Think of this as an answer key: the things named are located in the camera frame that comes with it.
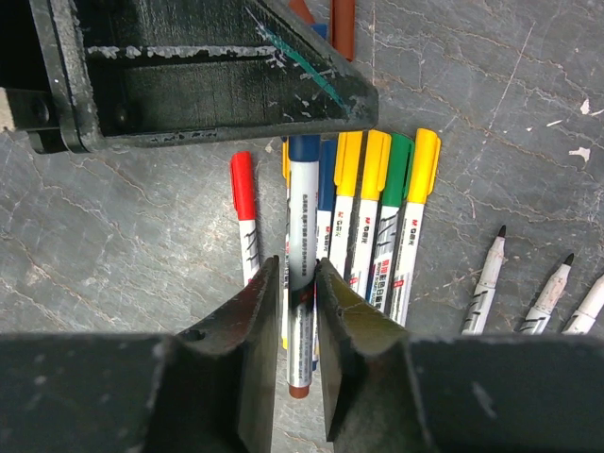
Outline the yellow cap marker pen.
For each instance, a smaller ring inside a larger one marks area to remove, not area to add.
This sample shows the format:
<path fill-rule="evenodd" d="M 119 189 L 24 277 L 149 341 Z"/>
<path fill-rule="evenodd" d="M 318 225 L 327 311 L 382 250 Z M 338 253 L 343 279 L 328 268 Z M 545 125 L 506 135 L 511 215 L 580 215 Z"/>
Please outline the yellow cap marker pen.
<path fill-rule="evenodd" d="M 357 187 L 363 131 L 339 134 L 333 182 L 336 200 L 329 260 L 341 277 L 345 274 L 353 201 Z"/>
<path fill-rule="evenodd" d="M 349 284 L 365 298 L 372 263 L 373 240 L 377 225 L 378 201 L 386 185 L 392 137 L 369 130 L 362 173 L 359 219 Z"/>
<path fill-rule="evenodd" d="M 392 285 L 391 317 L 404 327 L 411 300 L 411 283 L 428 196 L 433 191 L 441 149 L 436 132 L 416 132 L 410 187 L 405 206 Z"/>

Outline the purple cap marker pen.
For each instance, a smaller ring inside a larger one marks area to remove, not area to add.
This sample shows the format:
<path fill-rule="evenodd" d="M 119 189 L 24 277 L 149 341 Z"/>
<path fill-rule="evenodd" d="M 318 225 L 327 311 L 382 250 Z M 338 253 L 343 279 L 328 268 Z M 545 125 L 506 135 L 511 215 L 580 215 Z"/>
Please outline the purple cap marker pen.
<path fill-rule="evenodd" d="M 563 335 L 584 335 L 591 330 L 604 306 L 603 288 L 604 276 L 601 276 L 572 314 L 562 330 Z"/>

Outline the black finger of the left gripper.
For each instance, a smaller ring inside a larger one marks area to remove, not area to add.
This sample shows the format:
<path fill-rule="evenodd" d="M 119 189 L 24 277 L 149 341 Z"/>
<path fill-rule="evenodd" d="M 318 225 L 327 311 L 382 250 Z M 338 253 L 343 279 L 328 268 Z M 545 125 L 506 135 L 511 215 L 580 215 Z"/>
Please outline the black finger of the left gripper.
<path fill-rule="evenodd" d="M 279 1 L 33 1 L 73 152 L 367 129 L 370 82 Z"/>

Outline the brown pen cap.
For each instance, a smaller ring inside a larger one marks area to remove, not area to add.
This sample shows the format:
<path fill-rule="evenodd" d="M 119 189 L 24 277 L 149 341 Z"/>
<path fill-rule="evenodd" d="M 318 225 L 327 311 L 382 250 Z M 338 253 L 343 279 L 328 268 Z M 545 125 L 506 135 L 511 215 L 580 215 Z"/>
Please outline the brown pen cap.
<path fill-rule="evenodd" d="M 330 1 L 332 46 L 348 61 L 355 57 L 355 0 Z"/>
<path fill-rule="evenodd" d="M 313 25 L 315 23 L 315 19 L 310 13 L 305 0 L 289 0 L 288 6 L 306 24 Z"/>

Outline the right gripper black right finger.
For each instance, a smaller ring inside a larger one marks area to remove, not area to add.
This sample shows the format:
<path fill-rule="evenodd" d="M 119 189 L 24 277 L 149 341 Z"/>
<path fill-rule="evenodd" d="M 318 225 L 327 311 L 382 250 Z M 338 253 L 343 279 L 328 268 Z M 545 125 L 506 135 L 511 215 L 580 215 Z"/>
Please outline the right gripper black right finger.
<path fill-rule="evenodd" d="M 326 437 L 337 452 L 435 452 L 407 331 L 351 290 L 327 259 L 315 270 Z"/>

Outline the blue cap marker pen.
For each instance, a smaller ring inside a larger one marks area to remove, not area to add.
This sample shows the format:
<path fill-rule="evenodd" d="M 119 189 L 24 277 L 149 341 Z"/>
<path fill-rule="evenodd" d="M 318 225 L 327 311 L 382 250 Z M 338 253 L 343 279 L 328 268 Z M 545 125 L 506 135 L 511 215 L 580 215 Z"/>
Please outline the blue cap marker pen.
<path fill-rule="evenodd" d="M 334 171 L 337 157 L 336 140 L 322 141 L 319 159 L 319 187 L 317 205 L 316 259 L 327 258 L 330 248 L 331 225 L 335 207 Z"/>
<path fill-rule="evenodd" d="M 287 382 L 289 395 L 303 399 L 312 381 L 313 304 L 317 200 L 321 139 L 289 138 L 289 308 Z"/>

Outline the green cap marker pen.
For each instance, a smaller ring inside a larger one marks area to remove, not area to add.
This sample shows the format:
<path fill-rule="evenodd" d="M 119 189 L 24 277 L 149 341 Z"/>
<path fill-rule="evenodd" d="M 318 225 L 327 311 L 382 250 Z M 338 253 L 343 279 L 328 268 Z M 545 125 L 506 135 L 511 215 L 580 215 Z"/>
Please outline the green cap marker pen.
<path fill-rule="evenodd" d="M 381 193 L 381 209 L 374 249 L 372 276 L 369 281 L 368 302 L 382 313 L 386 312 L 399 212 L 409 191 L 414 142 L 407 136 L 392 135 L 385 187 Z"/>

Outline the blue pen cap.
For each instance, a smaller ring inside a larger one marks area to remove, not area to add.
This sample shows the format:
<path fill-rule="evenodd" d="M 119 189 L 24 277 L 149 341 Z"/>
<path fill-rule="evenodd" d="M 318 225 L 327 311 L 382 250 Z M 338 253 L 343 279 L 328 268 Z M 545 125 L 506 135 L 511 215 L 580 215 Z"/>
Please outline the blue pen cap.
<path fill-rule="evenodd" d="M 315 23 L 312 24 L 311 29 L 315 31 L 323 40 L 327 38 L 327 24 Z"/>

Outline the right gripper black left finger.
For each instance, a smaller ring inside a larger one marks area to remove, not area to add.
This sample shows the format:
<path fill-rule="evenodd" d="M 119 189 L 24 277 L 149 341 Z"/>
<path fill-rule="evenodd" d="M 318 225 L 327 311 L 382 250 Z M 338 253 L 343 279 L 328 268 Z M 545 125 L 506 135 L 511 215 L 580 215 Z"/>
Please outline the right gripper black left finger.
<path fill-rule="evenodd" d="M 144 452 L 268 452 L 277 377 L 279 259 L 161 343 Z"/>

